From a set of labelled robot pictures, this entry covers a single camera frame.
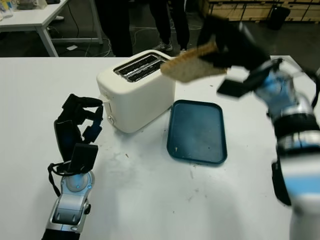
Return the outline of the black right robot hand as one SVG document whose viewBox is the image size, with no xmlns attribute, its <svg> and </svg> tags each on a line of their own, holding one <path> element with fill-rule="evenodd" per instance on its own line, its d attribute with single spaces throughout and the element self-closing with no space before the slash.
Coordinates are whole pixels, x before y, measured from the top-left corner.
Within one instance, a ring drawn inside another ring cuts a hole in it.
<svg viewBox="0 0 320 240">
<path fill-rule="evenodd" d="M 218 50 L 203 55 L 202 59 L 212 63 L 214 67 L 240 66 L 253 71 L 270 60 L 270 56 L 255 43 L 249 30 L 241 22 L 234 23 L 210 15 L 203 22 L 197 46 L 205 45 L 212 36 L 215 36 Z"/>
</svg>

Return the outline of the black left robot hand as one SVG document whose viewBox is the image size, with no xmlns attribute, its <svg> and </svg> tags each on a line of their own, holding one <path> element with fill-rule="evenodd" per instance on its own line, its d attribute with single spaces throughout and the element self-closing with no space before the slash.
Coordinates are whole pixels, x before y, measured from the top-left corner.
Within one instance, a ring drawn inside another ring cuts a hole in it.
<svg viewBox="0 0 320 240">
<path fill-rule="evenodd" d="M 102 131 L 103 101 L 71 93 L 54 121 L 58 149 L 64 162 L 72 159 L 76 144 L 93 143 Z"/>
</svg>

